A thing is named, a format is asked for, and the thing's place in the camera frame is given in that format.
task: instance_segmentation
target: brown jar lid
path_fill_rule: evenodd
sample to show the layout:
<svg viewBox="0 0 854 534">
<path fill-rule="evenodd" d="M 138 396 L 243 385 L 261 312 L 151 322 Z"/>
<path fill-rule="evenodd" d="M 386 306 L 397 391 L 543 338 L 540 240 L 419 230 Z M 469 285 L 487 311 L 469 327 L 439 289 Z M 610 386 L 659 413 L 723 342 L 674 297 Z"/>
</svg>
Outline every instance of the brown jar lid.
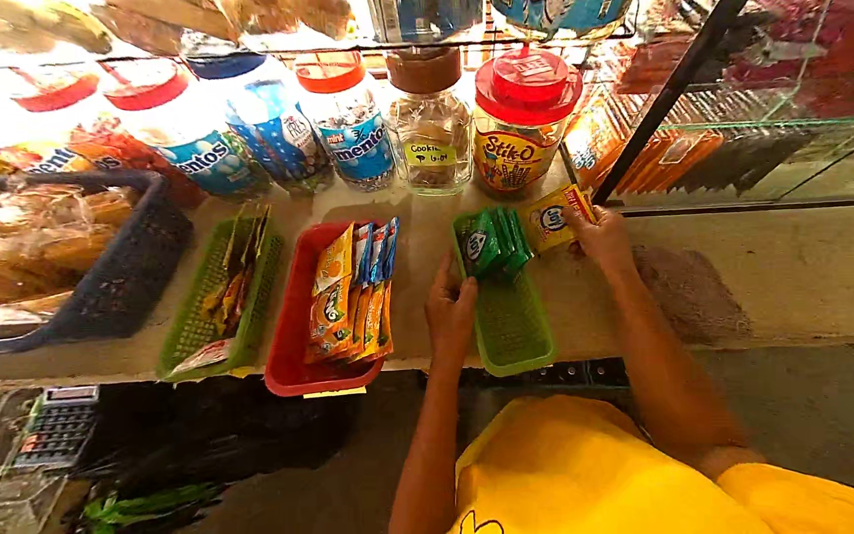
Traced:
<svg viewBox="0 0 854 534">
<path fill-rule="evenodd" d="M 416 94 L 435 93 L 460 79 L 460 48 L 427 48 L 387 54 L 387 77 L 391 85 Z"/>
</svg>

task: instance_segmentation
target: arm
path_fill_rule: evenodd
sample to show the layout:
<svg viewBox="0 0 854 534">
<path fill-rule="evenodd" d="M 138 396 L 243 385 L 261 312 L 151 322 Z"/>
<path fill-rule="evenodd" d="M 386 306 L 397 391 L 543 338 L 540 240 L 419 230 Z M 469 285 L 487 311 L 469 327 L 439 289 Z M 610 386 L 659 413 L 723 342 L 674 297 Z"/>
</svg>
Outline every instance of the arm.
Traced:
<svg viewBox="0 0 854 534">
<path fill-rule="evenodd" d="M 414 439 L 391 509 L 389 534 L 440 534 L 457 518 L 457 383 L 470 349 L 476 280 L 457 286 L 451 254 L 440 261 L 425 306 L 433 359 Z"/>
<path fill-rule="evenodd" d="M 596 212 L 597 225 L 563 214 L 611 286 L 631 389 L 655 445 L 714 480 L 736 464 L 765 462 L 747 448 L 739 423 L 641 281 L 624 218 L 600 207 Z"/>
</svg>

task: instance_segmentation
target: hand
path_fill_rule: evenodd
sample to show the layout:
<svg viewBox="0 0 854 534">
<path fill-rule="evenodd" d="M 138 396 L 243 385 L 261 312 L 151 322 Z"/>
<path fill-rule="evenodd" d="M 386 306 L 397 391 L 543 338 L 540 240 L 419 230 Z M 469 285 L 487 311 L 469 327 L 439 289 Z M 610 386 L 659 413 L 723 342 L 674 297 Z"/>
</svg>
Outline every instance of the hand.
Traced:
<svg viewBox="0 0 854 534">
<path fill-rule="evenodd" d="M 450 365 L 457 370 L 470 351 L 473 315 L 476 307 L 476 278 L 457 283 L 450 274 L 453 254 L 447 251 L 433 279 L 430 295 L 424 305 L 427 327 L 433 346 L 433 364 Z"/>
<path fill-rule="evenodd" d="M 588 257 L 596 261 L 605 275 L 635 269 L 631 240 L 624 227 L 624 217 L 612 210 L 594 206 L 598 224 L 588 222 L 571 208 L 563 208 L 562 217 Z"/>
</svg>

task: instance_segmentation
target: calculator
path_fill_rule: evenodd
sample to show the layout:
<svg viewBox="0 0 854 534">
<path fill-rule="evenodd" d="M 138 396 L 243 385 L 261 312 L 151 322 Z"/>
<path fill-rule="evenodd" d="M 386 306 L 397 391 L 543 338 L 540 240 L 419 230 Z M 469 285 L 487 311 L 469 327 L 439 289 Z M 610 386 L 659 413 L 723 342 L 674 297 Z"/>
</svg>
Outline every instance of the calculator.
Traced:
<svg viewBox="0 0 854 534">
<path fill-rule="evenodd" d="M 74 466 L 94 431 L 98 386 L 49 388 L 32 408 L 13 467 Z"/>
</svg>

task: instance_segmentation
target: green plastic basket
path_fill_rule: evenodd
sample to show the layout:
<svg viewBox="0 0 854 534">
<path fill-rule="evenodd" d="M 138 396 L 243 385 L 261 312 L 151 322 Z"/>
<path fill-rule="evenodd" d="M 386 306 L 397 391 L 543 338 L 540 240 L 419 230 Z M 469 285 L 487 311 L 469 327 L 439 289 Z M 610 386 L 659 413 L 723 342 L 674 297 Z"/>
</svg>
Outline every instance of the green plastic basket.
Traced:
<svg viewBox="0 0 854 534">
<path fill-rule="evenodd" d="M 253 222 L 254 219 L 240 220 L 236 227 L 236 237 L 247 236 Z M 157 364 L 158 378 L 166 382 L 196 380 L 251 365 L 255 361 L 262 334 L 266 329 L 268 297 L 275 282 L 279 256 L 282 253 L 282 238 L 272 234 L 270 223 L 267 224 L 266 231 L 268 235 L 262 243 L 262 254 L 255 262 L 253 272 L 253 282 L 258 285 L 254 286 L 255 291 L 249 291 L 246 296 L 246 308 L 243 309 L 243 315 L 239 319 L 239 328 L 231 343 L 229 357 L 217 364 L 169 376 L 170 371 L 180 362 L 192 356 L 207 343 L 219 339 L 216 334 L 216 325 L 201 317 L 199 309 L 203 298 L 219 284 L 226 282 L 227 274 L 223 269 L 223 256 L 230 241 L 232 221 L 224 221 L 214 228 L 206 247 L 206 256 L 196 271 L 193 289 L 183 301 L 180 312 L 163 343 Z"/>
<path fill-rule="evenodd" d="M 460 273 L 466 276 L 459 236 L 466 234 L 477 213 L 454 220 L 454 243 Z M 486 278 L 476 299 L 476 345 L 483 367 L 493 376 L 539 369 L 555 360 L 552 330 L 539 296 L 523 269 L 512 281 Z"/>
</svg>

